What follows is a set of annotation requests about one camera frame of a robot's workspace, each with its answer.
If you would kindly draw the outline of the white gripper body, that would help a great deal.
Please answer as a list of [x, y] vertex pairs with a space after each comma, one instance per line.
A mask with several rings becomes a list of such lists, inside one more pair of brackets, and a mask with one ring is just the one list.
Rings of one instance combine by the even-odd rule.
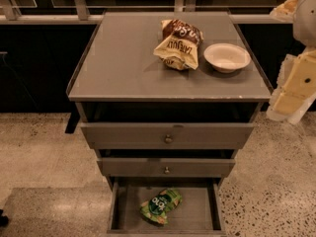
[[267, 117], [299, 123], [316, 100], [316, 48], [306, 47], [298, 56], [288, 54], [276, 82]]

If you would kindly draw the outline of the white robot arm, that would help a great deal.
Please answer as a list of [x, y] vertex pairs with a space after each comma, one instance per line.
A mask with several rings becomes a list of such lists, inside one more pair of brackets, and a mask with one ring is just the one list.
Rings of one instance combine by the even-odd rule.
[[305, 49], [282, 62], [267, 117], [297, 124], [316, 99], [316, 0], [286, 0], [270, 16], [292, 23], [293, 37]]

